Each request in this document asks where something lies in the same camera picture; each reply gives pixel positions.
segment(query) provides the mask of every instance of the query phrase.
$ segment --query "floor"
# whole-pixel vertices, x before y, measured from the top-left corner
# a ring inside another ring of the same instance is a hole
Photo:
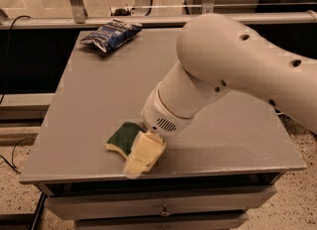
[[[110,4],[104,0],[84,0],[90,16],[105,16]],[[5,0],[0,7],[7,9],[10,16],[26,12],[32,17],[71,17],[67,0]],[[134,0],[111,0],[112,5],[125,6]],[[179,5],[182,0],[155,0],[154,5]],[[181,8],[164,9],[156,7],[152,15],[176,15]],[[316,230],[317,229],[317,137],[287,117],[280,117],[297,150],[301,153],[307,169],[303,172],[289,172],[276,185],[278,193],[261,208],[248,212],[250,220],[239,230]],[[11,161],[14,145],[25,138],[35,138],[37,129],[25,127],[18,130],[0,128],[0,154]],[[24,162],[32,148],[28,139],[16,147],[14,163],[23,170]],[[19,184],[19,175],[0,161],[0,214],[30,213],[36,208],[40,192],[31,185]],[[0,229],[27,229],[26,227],[1,227]],[[41,230],[73,229],[72,221],[61,221],[48,210],[44,211]]]

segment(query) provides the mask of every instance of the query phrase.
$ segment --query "wire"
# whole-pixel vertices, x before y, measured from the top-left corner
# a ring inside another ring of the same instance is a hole
[[[36,140],[35,138],[25,138],[25,139],[22,139],[20,140],[19,142],[17,142],[14,147],[13,147],[13,150],[12,150],[12,154],[11,154],[11,163],[6,159],[4,158],[2,155],[0,155],[0,158],[3,160],[2,163],[0,163],[0,165],[2,165],[3,163],[7,164],[14,172],[16,173],[21,173],[18,171],[18,167],[14,164],[14,152],[16,150],[16,147],[21,144],[22,142],[26,141],[26,140]]]
[[[22,15],[22,16],[19,16],[17,17],[11,24],[10,26],[10,29],[9,29],[9,33],[8,33],[8,43],[7,43],[7,51],[6,51],[6,59],[9,59],[9,52],[10,52],[10,42],[11,42],[11,31],[14,27],[14,25],[16,24],[16,22],[22,18],[28,18],[30,19],[31,17],[28,16],[28,15]],[[2,96],[1,96],[1,99],[0,99],[0,105],[2,104],[2,101],[4,99],[4,96],[6,94],[6,88],[8,86],[8,78],[5,79],[5,83],[4,83],[4,86],[3,86],[3,89],[2,89]]]

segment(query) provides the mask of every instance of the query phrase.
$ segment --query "green sponge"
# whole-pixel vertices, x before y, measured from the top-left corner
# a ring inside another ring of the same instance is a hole
[[[139,132],[145,131],[135,123],[125,122],[107,141],[107,150],[118,152],[126,159]]]

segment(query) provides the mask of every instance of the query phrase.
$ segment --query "gray tabletop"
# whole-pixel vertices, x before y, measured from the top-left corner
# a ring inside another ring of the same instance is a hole
[[[142,122],[146,98],[177,61],[179,32],[144,29],[109,56],[77,42],[20,181],[125,178],[124,159],[105,143],[124,122]],[[152,172],[141,178],[305,168],[273,109],[237,91],[204,108],[166,144]]]

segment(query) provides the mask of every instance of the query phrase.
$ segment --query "blue chip bag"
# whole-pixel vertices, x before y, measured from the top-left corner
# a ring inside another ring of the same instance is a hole
[[[103,53],[118,49],[133,38],[140,30],[140,24],[128,24],[114,20],[80,40],[82,44],[94,45]]]

